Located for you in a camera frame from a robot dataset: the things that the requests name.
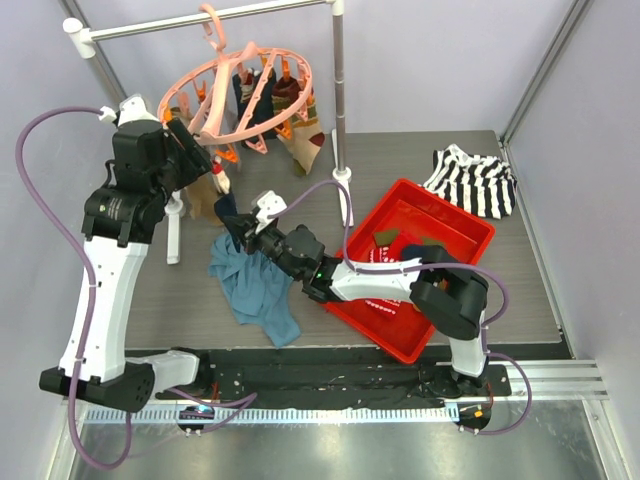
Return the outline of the red christmas sock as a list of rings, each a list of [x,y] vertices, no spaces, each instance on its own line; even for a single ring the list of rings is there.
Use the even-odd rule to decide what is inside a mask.
[[[381,315],[393,318],[397,315],[401,302],[390,299],[365,299],[364,303]]]
[[[395,263],[401,261],[400,255],[403,247],[390,245],[387,247],[374,247],[369,252],[369,261],[371,263]]]

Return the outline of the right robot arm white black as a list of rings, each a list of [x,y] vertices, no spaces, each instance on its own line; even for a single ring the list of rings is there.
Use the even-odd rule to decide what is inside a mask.
[[[411,303],[449,340],[450,382],[472,395],[487,385],[488,354],[481,339],[488,282],[471,265],[442,247],[410,244],[396,263],[349,262],[325,253],[304,225],[285,234],[275,221],[264,226],[255,214],[226,216],[234,246],[262,253],[319,304],[381,299]]]

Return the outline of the pink round clip hanger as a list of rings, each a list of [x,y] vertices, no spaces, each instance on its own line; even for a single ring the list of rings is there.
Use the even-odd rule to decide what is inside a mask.
[[[157,116],[164,123],[184,120],[189,132],[223,161],[238,163],[240,146],[266,154],[268,140],[279,139],[278,135],[291,138],[293,115],[307,119],[306,100],[314,96],[310,64],[293,51],[259,47],[253,41],[227,52],[216,11],[208,4],[200,11],[208,16],[205,39],[217,57],[174,84],[162,98]],[[275,114],[272,89],[282,76],[297,79],[301,91],[289,108]]]

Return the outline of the black white cuffed sock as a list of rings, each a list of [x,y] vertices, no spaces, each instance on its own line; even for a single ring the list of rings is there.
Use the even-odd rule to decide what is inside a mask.
[[[219,191],[219,198],[214,203],[215,214],[228,231],[235,250],[239,252],[241,244],[233,233],[232,225],[229,223],[229,218],[238,214],[236,200],[231,188],[231,181],[222,166],[222,158],[219,156],[215,156],[213,159],[212,174],[216,188]]]
[[[410,244],[402,249],[400,258],[402,261],[408,261],[415,258],[421,259],[426,255],[426,250],[426,245]]]

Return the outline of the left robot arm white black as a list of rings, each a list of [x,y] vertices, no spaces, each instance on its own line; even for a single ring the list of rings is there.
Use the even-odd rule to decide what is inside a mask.
[[[173,194],[210,172],[212,162],[178,119],[167,124],[134,120],[112,137],[107,178],[86,200],[83,251],[94,271],[83,276],[69,342],[39,386],[128,413],[174,386],[190,398],[205,397],[212,373],[188,349],[143,359],[125,356],[135,283],[155,228]]]

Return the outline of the olive green orange-toe sock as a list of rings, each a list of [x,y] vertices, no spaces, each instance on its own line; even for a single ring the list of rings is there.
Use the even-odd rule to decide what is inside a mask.
[[[423,238],[423,244],[426,246],[440,246],[440,247],[446,248],[446,245],[444,242],[436,239],[431,239],[431,238]]]

